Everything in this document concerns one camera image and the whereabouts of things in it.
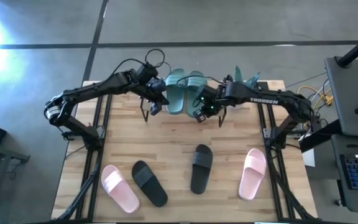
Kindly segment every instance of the black slide sandal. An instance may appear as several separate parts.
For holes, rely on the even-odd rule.
[[[202,194],[208,183],[211,172],[213,154],[208,146],[200,144],[196,148],[193,159],[193,173],[191,175],[191,191]]]
[[[162,207],[166,204],[168,201],[167,193],[165,193],[157,177],[144,161],[137,161],[134,164],[132,178],[153,205]]]

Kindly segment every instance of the robotic arm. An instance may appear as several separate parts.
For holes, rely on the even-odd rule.
[[[287,134],[299,123],[313,119],[311,103],[302,95],[292,91],[273,91],[251,89],[242,82],[229,82],[219,85],[217,89],[202,85],[198,89],[198,97],[204,105],[193,114],[197,121],[203,122],[206,118],[217,115],[227,106],[241,105],[246,102],[280,105],[288,112],[284,122],[270,132],[270,144],[273,148],[285,148]]]
[[[97,98],[103,95],[119,95],[131,91],[141,98],[152,102],[151,115],[156,115],[162,109],[162,105],[169,104],[162,95],[165,91],[165,82],[157,78],[158,71],[149,63],[145,63],[135,70],[113,73],[103,82],[92,85],[65,90],[53,97],[44,110],[49,123],[56,126],[65,126],[76,135],[83,138],[85,146],[89,148],[101,147],[101,141],[95,127],[85,126],[71,116],[73,108],[78,103]]]

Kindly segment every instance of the pink slide sandal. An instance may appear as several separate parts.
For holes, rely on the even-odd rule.
[[[129,187],[117,167],[113,165],[106,166],[102,171],[101,181],[107,194],[109,194],[126,213],[132,213],[139,208],[139,199]]]
[[[265,176],[266,158],[259,149],[251,149],[244,163],[239,195],[246,200],[254,199],[260,182]]]

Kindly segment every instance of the concrete floor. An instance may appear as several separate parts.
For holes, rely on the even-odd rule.
[[[0,0],[0,44],[90,44],[102,0]],[[197,41],[358,40],[358,0],[110,0],[100,43]],[[353,46],[162,48],[173,68],[222,78],[238,65],[243,76],[282,79],[287,85],[324,72],[326,57]],[[123,59],[143,59],[148,49],[98,49],[90,80],[102,80]],[[0,50],[0,127],[4,145],[30,154],[28,164],[0,192],[0,223],[50,218],[67,143],[42,115],[45,102],[80,86],[89,49]],[[152,62],[158,55],[152,55]],[[125,68],[137,68],[126,63]],[[166,76],[167,68],[160,74]],[[294,85],[320,88],[326,75]],[[334,106],[320,113],[336,119]],[[333,180],[310,179],[323,220],[358,223],[358,213],[338,208]]]

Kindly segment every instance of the wooden table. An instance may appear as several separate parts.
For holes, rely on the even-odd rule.
[[[285,88],[282,80],[268,81],[268,84],[272,90]],[[140,208],[133,214],[126,214],[99,183],[94,222],[266,222],[277,219],[268,170],[255,199],[245,201],[238,196],[248,151],[252,148],[264,151],[255,103],[228,108],[221,128],[218,127],[217,117],[198,124],[186,114],[169,115],[166,111],[149,116],[148,123],[145,123],[139,104],[139,97],[132,93],[113,96],[102,168],[112,164],[120,169],[138,196]],[[95,107],[96,99],[79,104],[76,117],[85,124],[92,123]],[[273,109],[279,125],[287,112],[279,106]],[[100,124],[104,108],[101,111]],[[193,153],[199,144],[212,149],[214,161],[206,191],[196,195],[190,191],[190,179]],[[72,141],[67,153],[82,145],[80,140]],[[53,206],[53,218],[62,214],[78,193],[85,157],[84,149],[65,161]],[[301,151],[287,147],[283,150],[283,157],[292,192],[306,210],[316,216]],[[167,192],[168,202],[164,207],[154,207],[134,183],[131,169],[138,160],[148,163]],[[88,211],[89,195],[90,191],[84,215]],[[280,198],[286,214],[282,192]]]

